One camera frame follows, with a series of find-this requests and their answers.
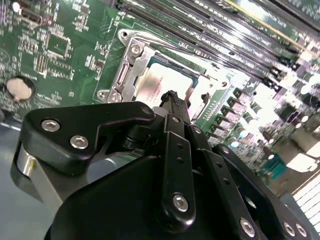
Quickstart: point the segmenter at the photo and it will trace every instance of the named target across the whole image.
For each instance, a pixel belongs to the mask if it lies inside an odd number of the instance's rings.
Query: screw
[[[173,196],[173,205],[180,212],[186,212],[188,211],[188,208],[189,208],[189,204],[187,200],[180,194],[176,194]]]
[[[75,135],[70,139],[70,144],[75,149],[86,149],[89,145],[89,142],[86,137]]]
[[[296,235],[295,230],[292,228],[292,226],[290,226],[287,222],[283,222],[282,223],[284,226],[285,231],[292,237],[294,237]]]
[[[198,127],[194,127],[194,130],[195,130],[195,132],[197,133],[197,134],[200,134],[201,133],[201,130],[198,128]]]
[[[308,236],[306,230],[300,224],[296,223],[295,226],[302,236],[304,236],[305,238]]]
[[[56,132],[60,129],[60,124],[55,120],[47,119],[41,123],[41,127],[44,130],[53,133],[53,132]]]
[[[146,106],[143,106],[143,107],[141,108],[141,110],[142,110],[142,112],[144,112],[145,114],[151,114],[151,111],[150,111],[149,108],[146,107]]]
[[[116,97],[116,96],[114,96],[113,98],[112,98],[112,101],[114,101],[114,102],[118,102],[118,98]]]
[[[134,56],[139,56],[142,52],[142,49],[141,47],[138,45],[138,44],[132,44],[131,46],[131,53],[134,55]]]
[[[106,94],[103,91],[100,91],[98,93],[98,96],[99,96],[100,99],[105,99],[106,98]]]
[[[240,218],[240,225],[242,230],[251,238],[253,238],[256,235],[254,227],[246,220],[245,218]]]
[[[226,148],[225,146],[222,146],[221,149],[222,149],[222,151],[224,151],[226,154],[230,153],[230,152],[229,152],[229,149]]]
[[[179,123],[180,120],[178,118],[176,118],[175,116],[172,117],[173,121],[175,121],[176,123]]]

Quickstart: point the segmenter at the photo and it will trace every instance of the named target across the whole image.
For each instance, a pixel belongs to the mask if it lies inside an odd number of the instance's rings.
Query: electronic component
[[[266,146],[263,147],[263,152],[268,160],[271,160],[275,157],[275,154]]]
[[[230,147],[232,148],[237,148],[239,147],[240,143],[239,141],[237,140],[237,138],[233,135],[229,136],[228,139],[227,139],[227,142],[228,144],[230,145]]]
[[[223,116],[232,123],[239,121],[239,119],[241,118],[240,114],[235,113],[234,111],[232,111],[230,108],[227,108],[226,106],[224,106],[221,109],[221,112]]]
[[[308,155],[320,158],[320,140],[316,139],[304,128],[295,130],[292,135],[294,142]]]
[[[294,106],[287,104],[284,110],[279,114],[279,117],[288,124],[292,124],[295,128],[302,126],[302,118],[299,118],[300,112]]]
[[[21,9],[21,5],[19,2],[15,1],[12,3],[11,5],[12,7],[12,10],[15,12],[15,13],[19,13],[20,9]]]
[[[230,108],[235,112],[238,113],[240,115],[244,114],[247,107],[242,105],[240,102],[238,102],[236,99],[234,99],[233,97],[230,97],[227,101],[227,103],[229,104]]]
[[[53,56],[66,58],[70,49],[70,39],[54,33],[50,33],[46,40],[46,50]]]
[[[233,94],[235,95],[235,97],[238,99],[238,101],[240,101],[241,103],[249,103],[251,101],[251,98],[248,94],[246,94],[245,92],[243,92],[240,89],[236,89]]]
[[[224,118],[222,116],[217,118],[216,124],[226,130],[231,129],[234,125],[232,122],[228,121],[226,118]]]
[[[316,160],[304,154],[291,140],[285,140],[274,147],[288,168],[305,173],[312,172],[318,167]]]
[[[249,113],[246,113],[244,116],[244,120],[248,123],[251,128],[258,128],[259,122],[254,119]]]
[[[273,144],[275,142],[275,139],[271,136],[271,134],[267,131],[262,132],[263,137],[268,142],[268,144]]]
[[[221,138],[217,135],[212,134],[211,132],[208,133],[208,143],[211,145],[216,145],[221,142]]]
[[[236,131],[239,134],[239,138],[246,138],[249,135],[249,132],[244,129],[244,127],[241,124],[238,124],[236,127]]]
[[[272,81],[267,77],[263,79],[262,83],[266,85],[268,88],[274,90],[277,94],[280,94],[281,96],[283,96],[287,92],[285,88],[281,87],[275,81]]]
[[[212,134],[218,136],[218,137],[221,137],[221,138],[224,138],[227,136],[228,132],[223,129],[222,127],[219,127],[217,125],[213,125],[212,128]]]
[[[258,22],[239,9],[231,14],[226,2],[224,9],[208,0],[134,2],[4,1],[1,109],[21,122],[30,110],[54,106],[143,101],[153,107],[172,90],[186,101],[191,123],[211,136],[211,145],[227,143],[227,135],[234,134],[241,144],[234,151],[258,172],[268,160],[250,163],[264,156],[263,147],[273,138],[289,138],[294,127],[306,127],[309,120],[304,121],[320,108],[320,42],[290,24],[289,14],[283,19],[271,10]],[[232,2],[249,14],[262,4]],[[302,6],[309,9],[307,1]],[[34,82],[36,94],[16,103],[6,82],[20,75]],[[284,122],[279,115],[287,103],[296,113],[283,116]],[[246,121],[245,111],[253,119]],[[213,125],[227,135],[214,135]]]
[[[28,100],[36,92],[35,84],[27,77],[17,76],[6,82],[6,89],[14,101]]]
[[[153,108],[159,106],[161,97],[169,90],[176,91],[179,98],[185,99],[193,81],[180,72],[154,63],[137,80],[136,101]]]
[[[257,103],[252,105],[251,108],[259,118],[265,117],[265,111]]]
[[[305,94],[303,98],[303,103],[311,108],[318,109],[320,108],[320,98],[313,96],[312,94]]]
[[[308,94],[310,93],[311,89],[312,89],[312,85],[310,84],[304,84],[302,82],[298,82],[296,85],[295,85],[295,89],[298,93],[302,94],[302,95],[305,95],[305,94]]]

